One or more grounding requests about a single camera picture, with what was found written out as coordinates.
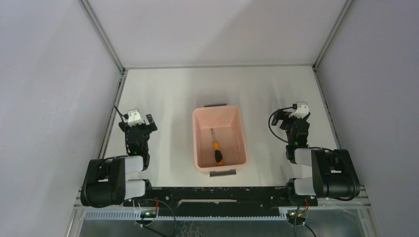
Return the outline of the controller board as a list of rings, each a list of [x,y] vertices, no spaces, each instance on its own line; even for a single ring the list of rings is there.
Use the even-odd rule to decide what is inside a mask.
[[[156,218],[156,216],[157,216],[157,212],[155,212],[155,211],[145,211],[145,212],[141,213],[140,218],[142,218],[142,219]]]
[[[306,218],[307,213],[306,212],[299,212],[296,213],[295,211],[290,211],[286,214],[286,217],[288,220],[293,220],[295,217],[297,218]]]

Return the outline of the yellow black screwdriver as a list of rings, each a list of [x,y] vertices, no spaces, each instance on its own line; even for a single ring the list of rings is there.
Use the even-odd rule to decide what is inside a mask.
[[[224,159],[223,159],[222,153],[221,153],[220,148],[219,148],[219,143],[216,141],[214,129],[211,128],[210,130],[211,130],[211,135],[213,137],[213,149],[214,149],[215,161],[216,161],[218,166],[223,166],[224,165]]]

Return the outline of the right controller board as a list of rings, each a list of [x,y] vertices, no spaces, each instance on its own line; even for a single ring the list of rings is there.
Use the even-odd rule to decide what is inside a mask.
[[[288,220],[293,220],[295,217],[297,218],[306,218],[307,213],[306,212],[299,212],[296,213],[295,211],[290,211],[286,214],[286,217]]]

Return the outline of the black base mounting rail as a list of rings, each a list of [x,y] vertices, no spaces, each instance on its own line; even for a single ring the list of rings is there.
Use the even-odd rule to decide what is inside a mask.
[[[290,196],[287,187],[153,187],[146,195],[123,202],[124,207],[159,208],[164,216],[177,217],[275,217],[280,208],[318,205],[316,198]]]

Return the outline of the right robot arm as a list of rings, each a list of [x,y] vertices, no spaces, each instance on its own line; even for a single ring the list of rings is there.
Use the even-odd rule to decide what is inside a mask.
[[[290,108],[278,109],[268,119],[268,128],[279,125],[285,131],[286,158],[292,164],[308,166],[308,178],[291,178],[287,182],[286,201],[299,205],[305,196],[350,201],[356,198],[361,185],[350,153],[346,149],[328,149],[308,145],[310,113],[298,118]]]

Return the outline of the left controller board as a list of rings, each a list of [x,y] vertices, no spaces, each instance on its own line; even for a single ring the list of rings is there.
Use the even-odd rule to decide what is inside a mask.
[[[157,216],[157,212],[155,212],[155,211],[145,211],[145,212],[141,213],[140,218],[142,218],[142,219],[156,218],[156,216]]]

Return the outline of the pink plastic bin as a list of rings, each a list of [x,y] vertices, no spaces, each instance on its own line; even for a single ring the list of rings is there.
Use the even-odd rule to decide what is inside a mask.
[[[218,166],[211,128],[224,159]],[[197,108],[192,113],[195,168],[210,176],[236,174],[248,166],[249,155],[242,113],[238,106],[217,105]]]

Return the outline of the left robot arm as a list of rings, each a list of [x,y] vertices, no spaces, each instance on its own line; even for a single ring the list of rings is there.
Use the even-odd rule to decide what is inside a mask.
[[[147,187],[135,191],[127,184],[126,176],[130,173],[144,171],[150,162],[148,141],[150,134],[158,128],[151,114],[147,114],[148,122],[139,116],[139,112],[120,116],[119,128],[124,133],[125,155],[105,159],[92,159],[88,163],[81,190],[83,206],[104,208],[119,205],[126,199],[135,197],[137,202],[148,206],[154,201],[154,192]]]

